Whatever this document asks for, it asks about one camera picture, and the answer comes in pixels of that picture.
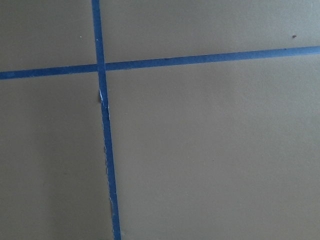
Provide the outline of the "long vertical blue tape strip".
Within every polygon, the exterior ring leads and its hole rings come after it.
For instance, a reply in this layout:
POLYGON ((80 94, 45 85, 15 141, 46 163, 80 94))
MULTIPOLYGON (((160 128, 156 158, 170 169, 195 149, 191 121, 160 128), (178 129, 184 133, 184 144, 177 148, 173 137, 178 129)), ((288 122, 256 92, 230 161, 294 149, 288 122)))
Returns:
POLYGON ((109 199, 111 204, 112 232, 113 232, 113 238, 115 240, 120 240, 122 236, 121 236, 121 228, 120 228, 113 143, 112 143, 112 134, 111 134, 111 122, 110 122, 110 113, 109 113, 108 86, 107 86, 105 56, 104 56, 100 2, 98 0, 93 0, 91 2, 91 6, 92 6, 92 14, 93 14, 94 40, 95 40, 97 73, 98 73, 98 81, 99 81, 99 95, 100 95, 101 115, 102 115, 106 173, 107 173, 108 188, 109 188, 109 199))

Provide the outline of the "long horizontal blue tape strip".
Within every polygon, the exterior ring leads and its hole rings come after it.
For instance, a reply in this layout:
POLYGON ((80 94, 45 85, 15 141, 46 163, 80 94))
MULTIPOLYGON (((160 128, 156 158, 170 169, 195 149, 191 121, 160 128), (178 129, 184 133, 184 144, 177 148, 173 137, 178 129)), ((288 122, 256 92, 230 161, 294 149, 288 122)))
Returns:
POLYGON ((206 55, 180 56, 172 58, 155 58, 144 60, 131 60, 121 62, 104 62, 102 56, 98 57, 96 64, 71 65, 48 68, 24 69, 13 71, 2 71, 0 73, 1 80, 25 79, 46 76, 60 76, 80 73, 100 73, 107 71, 180 66, 192 64, 205 64, 217 62, 231 62, 241 60, 282 58, 293 56, 318 55, 320 53, 319 46, 305 46, 281 49, 266 49, 255 51, 241 51, 206 55))

